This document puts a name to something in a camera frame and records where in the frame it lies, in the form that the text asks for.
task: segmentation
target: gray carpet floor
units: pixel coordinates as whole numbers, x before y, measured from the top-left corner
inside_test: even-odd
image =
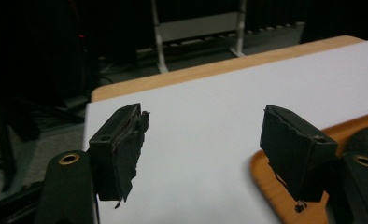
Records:
[[[294,27],[266,29],[257,34],[246,34],[243,52],[246,55],[298,45],[304,24]],[[228,48],[234,45],[234,36],[214,36],[208,39],[166,46],[165,58],[170,71],[205,63],[232,59]],[[118,65],[106,63],[101,68],[101,85],[159,74],[155,49],[138,52],[138,63]],[[23,186],[42,181],[48,162],[54,156],[68,151],[81,150],[84,125],[64,125],[42,132],[36,141],[23,142],[11,131],[11,141],[17,161],[17,174],[11,188],[1,192],[3,173],[0,170],[0,200],[21,190]]]

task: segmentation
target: white tabletop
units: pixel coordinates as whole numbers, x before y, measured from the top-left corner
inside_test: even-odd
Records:
[[[83,149],[120,107],[150,112],[128,201],[99,202],[102,224],[278,223],[248,169],[263,110],[320,129],[368,114],[368,41],[88,104]]]

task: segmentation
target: orange tray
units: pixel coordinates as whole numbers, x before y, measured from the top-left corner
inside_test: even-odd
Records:
[[[338,143],[336,154],[340,156],[350,136],[366,127],[368,127],[368,115],[332,126],[323,130],[323,132]],[[250,172],[260,191],[283,223],[328,223],[325,212],[328,194],[323,194],[320,203],[309,203],[302,213],[296,213],[294,206],[297,202],[291,198],[286,189],[275,179],[275,174],[268,165],[268,158],[262,150],[253,155],[250,162]]]

